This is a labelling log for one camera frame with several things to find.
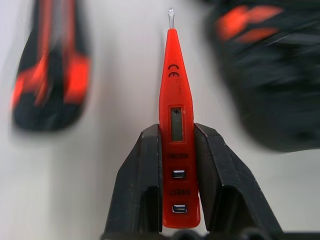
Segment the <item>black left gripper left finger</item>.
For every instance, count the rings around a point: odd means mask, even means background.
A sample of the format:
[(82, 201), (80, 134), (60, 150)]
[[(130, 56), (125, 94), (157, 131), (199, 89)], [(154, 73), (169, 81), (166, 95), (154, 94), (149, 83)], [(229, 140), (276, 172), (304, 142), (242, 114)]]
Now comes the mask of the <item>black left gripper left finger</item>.
[(141, 132), (117, 172), (105, 233), (162, 232), (161, 147), (161, 133), (157, 124)]

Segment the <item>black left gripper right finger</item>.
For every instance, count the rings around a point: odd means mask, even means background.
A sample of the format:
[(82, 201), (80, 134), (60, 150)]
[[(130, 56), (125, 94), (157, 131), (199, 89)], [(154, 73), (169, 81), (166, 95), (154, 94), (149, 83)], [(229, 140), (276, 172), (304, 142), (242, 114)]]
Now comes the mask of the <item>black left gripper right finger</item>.
[(257, 180), (213, 128), (195, 124), (197, 181), (206, 230), (240, 233), (259, 228), (280, 233)]

